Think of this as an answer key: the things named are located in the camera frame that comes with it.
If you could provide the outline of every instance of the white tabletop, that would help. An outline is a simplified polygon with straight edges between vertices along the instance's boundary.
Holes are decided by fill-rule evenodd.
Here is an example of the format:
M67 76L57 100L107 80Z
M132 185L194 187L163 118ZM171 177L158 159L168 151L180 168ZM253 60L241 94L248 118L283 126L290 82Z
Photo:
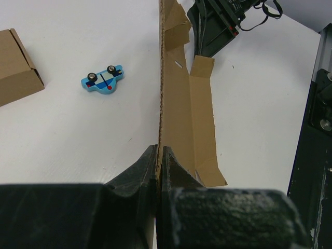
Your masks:
M157 143L158 14L156 0L2 2L0 30L17 30L46 88L0 107L1 183L107 182ZM243 26L262 18L250 10ZM215 56L217 153L229 187L286 192L319 39L283 16ZM110 64L126 74L113 94L81 87Z

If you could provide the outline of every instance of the brown cardboard box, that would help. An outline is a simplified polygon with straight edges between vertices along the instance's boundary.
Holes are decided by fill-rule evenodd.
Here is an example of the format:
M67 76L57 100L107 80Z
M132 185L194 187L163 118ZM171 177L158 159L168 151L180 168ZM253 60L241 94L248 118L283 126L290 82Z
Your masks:
M157 175L162 147L170 146L179 163L207 187L223 186L219 171L210 76L214 60L196 56L190 74L184 45L191 24L176 0L159 0L161 102Z
M0 31L0 106L44 89L14 29Z

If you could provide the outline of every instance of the black cable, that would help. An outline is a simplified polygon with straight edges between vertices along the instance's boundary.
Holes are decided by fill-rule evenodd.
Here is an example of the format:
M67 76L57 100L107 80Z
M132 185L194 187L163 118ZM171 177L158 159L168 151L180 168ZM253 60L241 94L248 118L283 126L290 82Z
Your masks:
M266 17L265 17L265 19L263 20L263 22L261 22L260 24L254 26L254 27L252 27L251 29L248 29L248 30L243 29L243 28L241 27L241 23L239 23L239 28L240 28L241 30L243 30L243 31L250 31L250 30L253 30L254 28L256 28L256 27L258 27L258 26L260 26L260 25L266 23L266 21L269 19L269 17L272 17L272 18L275 18L275 19L280 19L280 17L283 15L283 10L282 10L281 5L278 3L278 1L277 1L277 0L273 0L273 3L274 3L274 5L276 6L276 9L277 9L277 11L278 11L279 14L273 14L273 13L271 13L271 12L269 11L269 8L265 5L265 2L266 2L266 1L267 1L267 0L261 0L261 2L257 3L256 5L254 5L254 8L255 8L255 9L262 9L263 12L266 14Z

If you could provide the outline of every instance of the black wheel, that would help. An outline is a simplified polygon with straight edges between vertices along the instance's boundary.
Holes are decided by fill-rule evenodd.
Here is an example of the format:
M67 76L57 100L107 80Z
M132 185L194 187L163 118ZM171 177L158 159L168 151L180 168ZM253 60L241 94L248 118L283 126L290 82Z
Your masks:
M116 72L116 68L114 66L108 66L107 67L107 71L110 73L110 74L113 74Z
M95 74L95 73L88 74L88 80L92 81L92 82L97 81L97 74Z

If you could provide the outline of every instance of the toy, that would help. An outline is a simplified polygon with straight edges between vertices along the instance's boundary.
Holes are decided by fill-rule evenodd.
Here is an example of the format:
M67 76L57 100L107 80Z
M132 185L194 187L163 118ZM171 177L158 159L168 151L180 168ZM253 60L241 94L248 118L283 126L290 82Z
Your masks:
M121 65L108 66L107 70L100 73L89 73L81 80L82 86L88 92L97 91L102 94L110 94L115 91L118 79L123 78Z

